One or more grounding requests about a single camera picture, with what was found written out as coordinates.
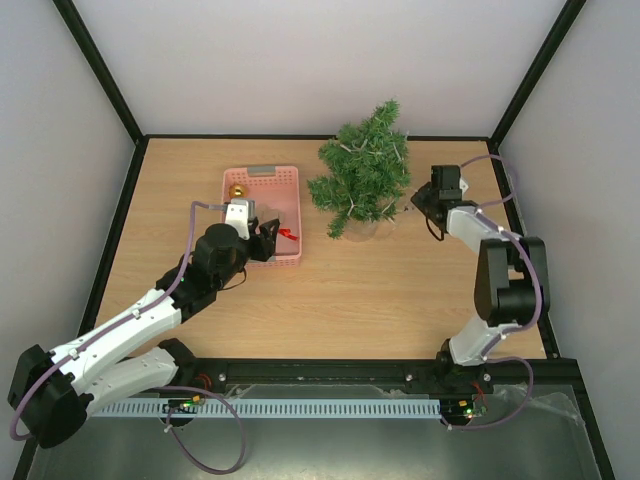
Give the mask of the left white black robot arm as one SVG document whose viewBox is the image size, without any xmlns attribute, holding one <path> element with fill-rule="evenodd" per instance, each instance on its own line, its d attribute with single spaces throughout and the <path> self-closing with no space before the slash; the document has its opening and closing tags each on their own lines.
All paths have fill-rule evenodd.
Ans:
<svg viewBox="0 0 640 480">
<path fill-rule="evenodd" d="M 127 355 L 209 307 L 249 261 L 265 262 L 274 254 L 279 220 L 252 220 L 248 227 L 242 237 L 227 223 L 209 226 L 194 251 L 127 310 L 49 351 L 40 345 L 23 351 L 8 393 L 15 411 L 10 437 L 52 448 L 102 406 L 169 384 L 179 367 L 165 349 L 153 349 L 148 360 Z"/>
</svg>

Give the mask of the beige felt ornament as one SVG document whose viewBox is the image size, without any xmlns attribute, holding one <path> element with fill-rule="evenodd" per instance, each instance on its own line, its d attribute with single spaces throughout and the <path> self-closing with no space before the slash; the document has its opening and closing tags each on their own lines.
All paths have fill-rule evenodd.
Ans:
<svg viewBox="0 0 640 480">
<path fill-rule="evenodd" d="M 272 220 L 278 220 L 283 223 L 285 220 L 285 212 L 266 204 L 256 206 L 256 216 L 260 224 L 267 223 Z"/>
</svg>

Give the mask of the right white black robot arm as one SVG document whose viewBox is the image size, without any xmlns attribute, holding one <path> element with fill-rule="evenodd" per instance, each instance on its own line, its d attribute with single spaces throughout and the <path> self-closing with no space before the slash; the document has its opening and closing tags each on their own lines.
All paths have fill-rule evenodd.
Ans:
<svg viewBox="0 0 640 480">
<path fill-rule="evenodd" d="M 544 241 L 498 225 L 483 204 L 466 200 L 465 192 L 460 166 L 436 165 L 411 197 L 436 240 L 458 239 L 477 255 L 475 313 L 422 371 L 425 383 L 438 392 L 460 390 L 485 365 L 524 363 L 516 356 L 493 358 L 491 352 L 508 337 L 533 329 L 550 308 Z"/>
</svg>

